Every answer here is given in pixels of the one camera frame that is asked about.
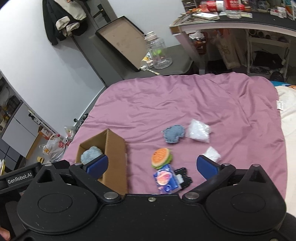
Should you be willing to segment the person's right hand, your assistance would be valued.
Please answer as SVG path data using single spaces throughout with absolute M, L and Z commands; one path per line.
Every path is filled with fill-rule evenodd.
M 0 227 L 0 236 L 5 240 L 5 241 L 10 241 L 11 239 L 11 234 L 8 230 Z

